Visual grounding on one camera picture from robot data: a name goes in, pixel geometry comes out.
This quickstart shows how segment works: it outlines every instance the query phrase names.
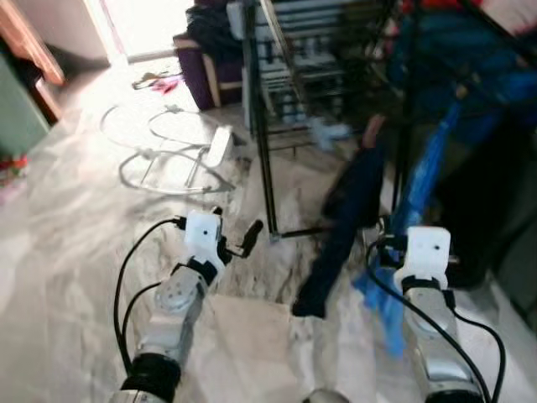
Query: purple chair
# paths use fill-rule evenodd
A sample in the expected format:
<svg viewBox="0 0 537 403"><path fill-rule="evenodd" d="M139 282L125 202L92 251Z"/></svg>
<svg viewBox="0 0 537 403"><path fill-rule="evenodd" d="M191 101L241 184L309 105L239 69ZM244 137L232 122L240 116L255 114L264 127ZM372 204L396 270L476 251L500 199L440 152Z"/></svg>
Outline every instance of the purple chair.
<svg viewBox="0 0 537 403"><path fill-rule="evenodd" d="M211 6L227 3L227 0L196 0L195 3ZM200 110L241 101L241 60L217 65L187 33L176 35L174 46L185 83Z"/></svg>

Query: silver robot arm segment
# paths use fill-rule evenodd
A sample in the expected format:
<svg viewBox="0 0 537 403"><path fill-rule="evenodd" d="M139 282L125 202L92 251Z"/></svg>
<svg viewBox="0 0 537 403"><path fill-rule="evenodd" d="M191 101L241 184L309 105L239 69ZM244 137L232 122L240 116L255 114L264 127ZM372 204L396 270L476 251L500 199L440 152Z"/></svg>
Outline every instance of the silver robot arm segment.
<svg viewBox="0 0 537 403"><path fill-rule="evenodd" d="M412 227L403 267L394 281L417 306L458 342L456 319L446 302L451 235L444 228ZM404 312L404 337L426 403L481 403L481 391L461 355L428 322Z"/></svg>
<svg viewBox="0 0 537 403"><path fill-rule="evenodd" d="M172 403L208 289L232 256L250 255L263 223L256 221L242 245L227 249L219 214L191 212L186 218L188 263L179 264L157 287L155 307L143 332L132 368L110 403Z"/></svg>

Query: metal rack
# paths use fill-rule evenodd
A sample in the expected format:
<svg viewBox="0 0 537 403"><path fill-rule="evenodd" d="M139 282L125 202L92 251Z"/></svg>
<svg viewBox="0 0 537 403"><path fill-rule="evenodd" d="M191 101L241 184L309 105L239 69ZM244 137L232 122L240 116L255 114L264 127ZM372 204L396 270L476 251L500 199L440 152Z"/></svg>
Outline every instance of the metal rack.
<svg viewBox="0 0 537 403"><path fill-rule="evenodd" d="M312 109L327 111L329 119L349 124L357 136L374 113L389 117L390 126L399 131L395 207L399 190L407 180L415 128L419 124L438 122L450 106L449 97L456 96L455 86L450 90L446 87L447 81L475 94L477 102L465 109L465 119L475 119L506 107L537 104L537 98L522 102L505 99L495 86L482 84L489 84L489 77L527 71L529 66L534 68L537 64L522 41L505 32L468 0L460 0L460 3L466 9L465 15L472 17L471 23L431 29L424 27L424 18L430 13L421 7L421 0L413 0L412 12L406 13L399 11L399 2L395 0L245 2L247 105L252 136L258 143L268 230L273 238L322 231L322 228L279 231L270 169L270 151L296 151L313 144L307 127ZM398 46L398 39L403 38L400 31L387 33L389 20L408 30L404 39L406 58L397 65L393 55L380 51ZM283 44L278 43L274 25L283 31ZM424 45L425 38L431 35L442 40L453 32L473 30L487 31L494 37L491 44L475 49L481 59L493 58L508 48L524 57L526 64L501 65L499 69L494 65L476 71L464 58L450 63L434 51L427 52ZM431 109L424 99L435 95L434 91L438 91L435 88L445 89L441 95L446 97L446 102L442 107Z"/></svg>

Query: marble floor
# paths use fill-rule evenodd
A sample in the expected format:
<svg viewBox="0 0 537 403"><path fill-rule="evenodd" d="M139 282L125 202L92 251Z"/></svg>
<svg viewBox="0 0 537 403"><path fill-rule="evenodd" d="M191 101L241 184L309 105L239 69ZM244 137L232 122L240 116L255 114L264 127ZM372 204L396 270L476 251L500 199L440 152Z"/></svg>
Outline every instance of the marble floor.
<svg viewBox="0 0 537 403"><path fill-rule="evenodd" d="M1 402L107 401L124 376L112 330L118 267L151 224L218 205L224 209L224 232L238 242L252 220L264 219L251 144L236 147L233 158L218 168L234 185L231 192L177 198L122 186L117 168L136 148L179 147L152 137L147 119L163 103L193 108L185 88L162 98L134 93L128 83L121 70L73 83L61 99L65 116L29 156L30 171L18 194L0 206ZM102 133L101 116L115 104L122 109ZM240 107L212 116L232 124L248 141ZM177 123L179 133L191 133L196 125L206 135L203 123ZM315 223L324 190L341 164L314 149L304 153L298 159L286 153L273 159L282 229ZM138 168L144 169L143 161L133 175ZM162 175L148 180L169 177L167 164L156 169ZM203 173L196 178L205 183ZM178 396L181 401L291 403L319 386L339 389L353 403L420 401L408 360L392 359L383 351L373 317L348 285L350 275L359 270L359 246L333 293L328 321L289 318L286 306L318 246L314 238L270 243L264 233L249 260L229 265L196 328L200 341ZM150 237L133 257L123 308L140 286L166 276L183 252L181 234L173 228ZM537 401L537 342L502 291L491 282L478 293L460 295L460 305L469 316L492 323L508 346L501 401ZM147 296L133 313L131 346L150 306ZM498 366L493 341L469 327L461 326L460 332L463 346L492 385Z"/></svg>

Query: red object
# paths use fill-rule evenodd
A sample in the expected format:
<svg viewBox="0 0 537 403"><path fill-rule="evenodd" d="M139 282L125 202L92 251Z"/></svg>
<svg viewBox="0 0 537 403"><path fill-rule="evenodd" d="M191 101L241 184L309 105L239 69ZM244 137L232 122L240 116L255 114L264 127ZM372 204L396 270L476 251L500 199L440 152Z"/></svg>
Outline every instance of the red object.
<svg viewBox="0 0 537 403"><path fill-rule="evenodd" d="M472 0L472 3L477 6L481 6L484 0ZM457 0L422 0L422 7L424 8L462 8L461 4ZM404 0L401 9L404 13L408 13L414 8L414 0Z"/></svg>
<svg viewBox="0 0 537 403"><path fill-rule="evenodd" d="M166 95L167 93L172 92L181 81L183 81L181 76L160 78L155 83L153 83L151 89L153 91L158 91L161 92L163 95Z"/></svg>
<svg viewBox="0 0 537 403"><path fill-rule="evenodd" d="M28 165L28 158L26 157L21 157L17 160L4 160L4 161L0 161L0 170L9 170L11 168L21 170L22 168L25 168L27 165Z"/></svg>

